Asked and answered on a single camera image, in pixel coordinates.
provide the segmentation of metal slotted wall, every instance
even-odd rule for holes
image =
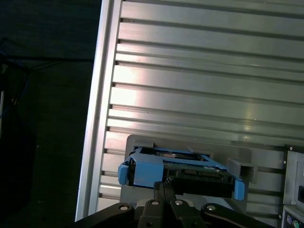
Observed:
[[[304,145],[303,39],[301,1],[105,0],[76,219],[119,200],[137,134],[250,148],[247,213],[276,226],[282,147]]]

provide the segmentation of screw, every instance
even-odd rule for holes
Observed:
[[[175,201],[175,204],[176,204],[176,205],[181,205],[181,204],[182,204],[182,201],[177,200],[177,201]]]
[[[128,207],[126,207],[126,206],[121,206],[119,209],[120,209],[120,210],[128,210]]]
[[[215,209],[216,209],[216,207],[214,207],[214,206],[210,205],[210,206],[208,206],[208,207],[207,207],[207,209],[208,209],[208,210],[215,210]]]

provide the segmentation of port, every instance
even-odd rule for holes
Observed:
[[[293,219],[290,217],[290,215],[287,215],[287,222],[291,225],[293,222]]]
[[[294,228],[300,228],[300,224],[297,220],[293,221]]]

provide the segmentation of dark background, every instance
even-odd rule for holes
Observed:
[[[0,39],[14,41],[15,55],[94,59],[100,8],[101,0],[1,0]],[[3,227],[74,221],[92,70],[63,63],[30,74],[18,113],[37,136],[31,199]]]

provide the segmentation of aluminum extrusion panel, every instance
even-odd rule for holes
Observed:
[[[300,0],[104,0],[76,219],[119,200],[105,177],[136,134],[251,150],[247,210],[276,223],[283,147],[304,146],[303,18]]]

